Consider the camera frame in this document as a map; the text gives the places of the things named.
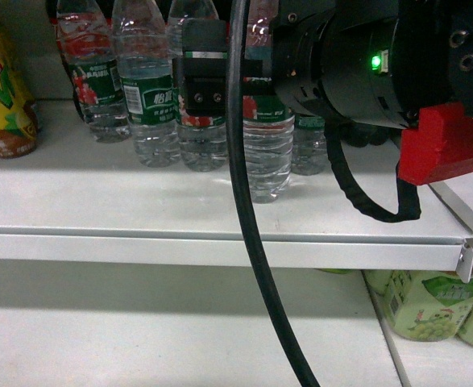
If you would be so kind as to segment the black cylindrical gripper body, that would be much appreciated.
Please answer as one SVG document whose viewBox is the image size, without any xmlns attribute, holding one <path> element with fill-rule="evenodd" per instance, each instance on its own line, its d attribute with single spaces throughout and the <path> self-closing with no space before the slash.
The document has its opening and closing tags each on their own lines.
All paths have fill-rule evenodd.
<svg viewBox="0 0 473 387">
<path fill-rule="evenodd" d="M 295 112 L 416 126 L 431 106 L 473 117 L 473 1 L 282 1 L 272 80 Z"/>
</svg>

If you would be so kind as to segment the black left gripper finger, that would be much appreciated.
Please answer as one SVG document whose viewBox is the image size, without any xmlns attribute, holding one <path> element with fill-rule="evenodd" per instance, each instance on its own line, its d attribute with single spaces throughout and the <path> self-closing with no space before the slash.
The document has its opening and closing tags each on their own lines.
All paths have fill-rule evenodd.
<svg viewBox="0 0 473 387">
<path fill-rule="evenodd" d="M 190 116 L 223 116 L 226 103 L 226 23 L 186 19 L 179 56 L 172 60 L 175 86 Z"/>
</svg>

